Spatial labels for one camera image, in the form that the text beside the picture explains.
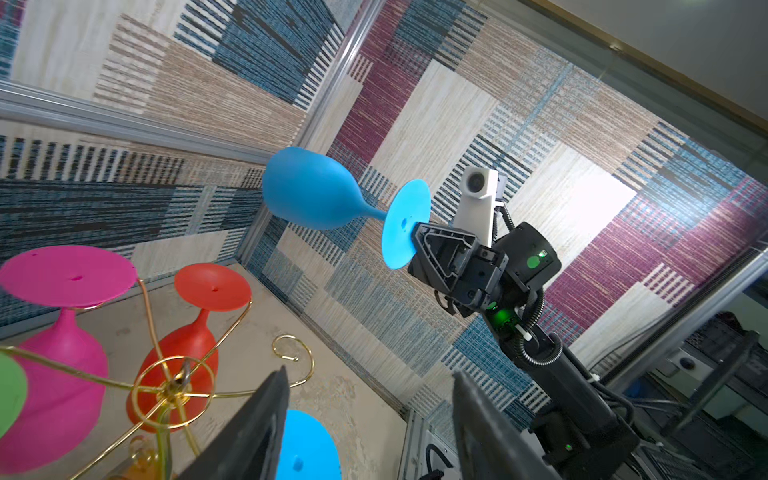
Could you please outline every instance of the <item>pink wine glass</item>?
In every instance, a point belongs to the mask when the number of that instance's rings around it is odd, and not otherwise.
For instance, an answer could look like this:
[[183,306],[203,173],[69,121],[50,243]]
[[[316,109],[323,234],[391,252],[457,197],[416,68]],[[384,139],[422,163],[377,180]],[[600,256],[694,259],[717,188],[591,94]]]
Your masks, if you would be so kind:
[[[101,344],[78,327],[73,308],[97,306],[127,292],[134,265],[116,253],[66,245],[20,253],[0,267],[0,286],[29,303],[61,307],[56,323],[20,348],[92,375],[109,374]],[[0,439],[0,475],[26,472],[61,458],[96,426],[104,386],[20,359],[27,401]]]

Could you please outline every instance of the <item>beige tabletop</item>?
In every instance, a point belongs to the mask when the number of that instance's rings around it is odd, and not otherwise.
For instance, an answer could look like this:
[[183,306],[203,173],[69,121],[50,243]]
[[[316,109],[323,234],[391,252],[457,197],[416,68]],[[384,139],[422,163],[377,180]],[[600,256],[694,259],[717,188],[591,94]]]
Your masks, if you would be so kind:
[[[303,357],[299,362],[281,360],[271,350],[275,337],[282,333],[293,334],[312,349],[316,371],[309,382],[291,389],[289,408],[309,413],[328,429],[339,450],[344,480],[397,478],[406,435],[405,421],[242,266],[235,264],[230,268],[250,283],[253,308],[222,345],[217,391],[256,388],[281,365],[286,366],[290,380],[302,378],[309,363],[300,347],[294,348],[289,345],[294,342],[285,341],[286,351]],[[184,302],[172,284],[151,291],[150,299],[160,338],[191,323],[197,315],[198,309]],[[238,314],[211,313],[208,326],[218,337]],[[78,325],[104,347],[109,358],[110,377],[133,382],[151,348],[141,296],[82,313],[78,316]],[[34,333],[25,333],[3,343],[19,344]],[[6,478],[67,478],[131,427],[125,413],[125,399],[125,391],[108,388],[99,423],[75,450],[43,468]],[[209,410],[192,425],[203,448],[244,402],[245,399],[213,401]],[[181,432],[171,435],[171,444],[174,471],[181,473],[192,461],[193,454]],[[84,478],[103,478],[126,458],[127,446],[123,445]]]

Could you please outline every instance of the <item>gold wire rack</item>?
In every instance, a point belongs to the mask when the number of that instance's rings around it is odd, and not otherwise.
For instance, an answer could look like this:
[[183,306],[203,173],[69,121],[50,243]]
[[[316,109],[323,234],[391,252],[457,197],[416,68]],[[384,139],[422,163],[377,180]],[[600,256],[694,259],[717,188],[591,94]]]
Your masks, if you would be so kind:
[[[157,430],[158,450],[157,450],[157,453],[155,454],[156,458],[154,459],[155,464],[157,465],[157,473],[158,473],[157,477],[162,478],[163,480],[170,480],[172,476],[172,468],[168,468],[167,464],[171,462],[171,459],[168,458],[167,451],[163,449],[163,444],[167,444],[167,438],[164,439],[164,437],[167,437],[167,435],[170,433],[171,430],[175,430],[179,428],[183,429],[184,436],[187,439],[187,443],[189,444],[190,449],[192,450],[192,453],[194,453],[195,456],[198,456],[200,454],[200,444],[197,442],[197,439],[192,433],[190,424],[195,420],[199,419],[208,410],[210,403],[214,399],[233,399],[237,397],[251,396],[253,395],[254,392],[256,392],[255,389],[243,390],[240,392],[216,392],[216,375],[214,374],[214,371],[211,369],[211,367],[205,363],[206,360],[208,360],[208,358],[210,358],[210,356],[213,355],[214,352],[216,352],[219,349],[223,341],[227,339],[227,337],[232,333],[232,331],[235,330],[235,328],[240,324],[240,322],[243,320],[245,315],[248,314],[248,312],[250,311],[250,307],[253,305],[253,297],[248,301],[248,304],[246,305],[245,310],[240,314],[240,316],[237,317],[237,319],[230,326],[230,328],[227,329],[226,332],[224,332],[224,334],[221,336],[221,338],[218,339],[218,341],[213,346],[213,348],[211,348],[202,359],[196,359],[190,356],[178,356],[178,355],[163,356],[163,352],[160,348],[160,343],[157,341],[157,331],[155,330],[155,327],[154,327],[154,318],[152,316],[152,307],[150,304],[147,287],[144,285],[144,281],[142,279],[137,279],[137,281],[138,281],[139,287],[141,288],[141,295],[144,298],[144,309],[146,310],[146,313],[147,313],[147,326],[149,328],[150,338],[152,340],[154,351],[156,352],[159,360],[152,363],[146,369],[144,369],[141,373],[139,373],[139,375],[136,377],[136,380],[133,383],[118,382],[113,379],[108,379],[101,376],[92,375],[90,373],[82,372],[81,370],[74,369],[68,365],[65,365],[64,363],[55,362],[53,360],[45,358],[44,356],[38,355],[37,353],[29,352],[28,350],[20,349],[15,346],[0,346],[0,353],[4,353],[5,355],[17,356],[19,358],[31,360],[32,362],[41,363],[42,365],[50,367],[54,370],[58,370],[59,372],[67,373],[69,375],[78,377],[79,379],[87,380],[89,382],[94,382],[99,385],[129,391],[129,396],[131,398],[131,406],[134,412],[136,413],[136,415],[138,416],[138,418],[140,419],[140,421],[137,422],[132,427],[130,427],[124,434],[120,435],[106,449],[104,449],[101,453],[96,455],[89,463],[87,463],[79,471],[77,471],[77,473],[69,477],[69,480],[76,480],[77,478],[80,478],[86,472],[91,470],[94,466],[96,466],[96,464],[98,464],[107,455],[113,452],[118,446],[120,446],[120,444],[122,444],[127,439],[129,439],[131,435],[136,433],[136,431],[138,431],[138,429],[140,429],[145,424],[155,427],[155,429]],[[102,305],[104,304],[83,308],[83,309],[72,309],[72,310],[76,310],[78,312],[84,312],[89,310],[95,310]],[[301,341],[300,339],[296,338],[293,335],[284,334],[284,335],[278,336],[272,341],[272,352],[275,355],[279,356],[281,359],[286,359],[293,362],[297,362],[300,359],[298,356],[288,356],[278,352],[277,350],[278,343],[280,342],[280,340],[283,340],[283,339],[295,340],[306,350],[306,354],[310,359],[310,371],[301,380],[292,382],[290,384],[290,387],[293,388],[295,386],[304,384],[307,380],[309,380],[312,377],[312,375],[315,372],[315,358],[312,354],[312,350],[303,341]],[[182,372],[180,370],[179,372],[172,373],[171,370],[168,368],[167,362],[175,359],[184,360],[185,365],[188,362],[193,363],[194,367],[192,367],[191,371],[189,372]],[[158,366],[162,368],[166,381],[160,386],[142,385],[141,381],[144,379],[144,377],[152,369],[155,369]],[[210,393],[191,391],[188,388],[185,388],[186,386],[182,382],[178,381],[178,379],[181,376],[184,376],[185,378],[189,379],[191,375],[195,373],[197,369],[199,369],[201,366],[203,367],[204,370],[206,370],[206,372],[210,376],[210,379],[211,379]],[[152,392],[157,395],[157,398],[158,398],[157,403],[154,405],[154,407],[152,407],[146,413],[142,412],[141,409],[139,408],[138,401],[137,401],[139,392]],[[205,398],[207,399],[207,401],[205,403],[205,406],[199,413],[189,418],[184,408],[184,403],[186,403],[186,401],[192,397]],[[170,415],[168,415],[168,413],[172,409],[178,410],[179,416],[181,418],[181,422],[170,423]],[[157,415],[158,419],[167,420],[168,422],[153,420],[152,416],[155,415],[156,413],[158,413]]]

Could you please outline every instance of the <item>patchwork wall covering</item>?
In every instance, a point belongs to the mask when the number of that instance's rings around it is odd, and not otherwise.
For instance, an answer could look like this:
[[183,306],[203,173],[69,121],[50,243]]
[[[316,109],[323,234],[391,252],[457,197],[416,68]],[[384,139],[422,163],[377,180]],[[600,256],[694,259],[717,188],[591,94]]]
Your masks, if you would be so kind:
[[[356,65],[335,137],[313,147],[382,209],[425,179],[435,222],[452,220],[466,166],[507,174],[514,220],[537,227],[563,263],[541,324],[585,362],[685,299],[766,227],[764,185],[459,0],[389,0]],[[444,436],[457,369],[526,426],[546,400],[538,387],[481,319],[450,316],[406,269],[387,269],[380,234],[377,220],[313,231],[274,217],[244,263],[393,406],[413,407]]]
[[[277,151],[359,4],[7,0],[0,78]],[[262,171],[0,121],[0,263],[62,243],[115,250],[149,280],[226,260],[261,205]],[[0,294],[0,326],[44,311]]]

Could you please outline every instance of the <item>white device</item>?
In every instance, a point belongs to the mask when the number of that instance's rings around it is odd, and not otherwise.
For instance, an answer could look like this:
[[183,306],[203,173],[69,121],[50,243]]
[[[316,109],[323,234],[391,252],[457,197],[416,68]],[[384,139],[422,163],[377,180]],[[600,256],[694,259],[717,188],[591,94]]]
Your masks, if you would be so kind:
[[477,235],[480,244],[490,247],[493,242],[495,208],[504,204],[502,194],[507,177],[490,168],[467,167],[459,188],[462,197],[453,217],[454,228]]

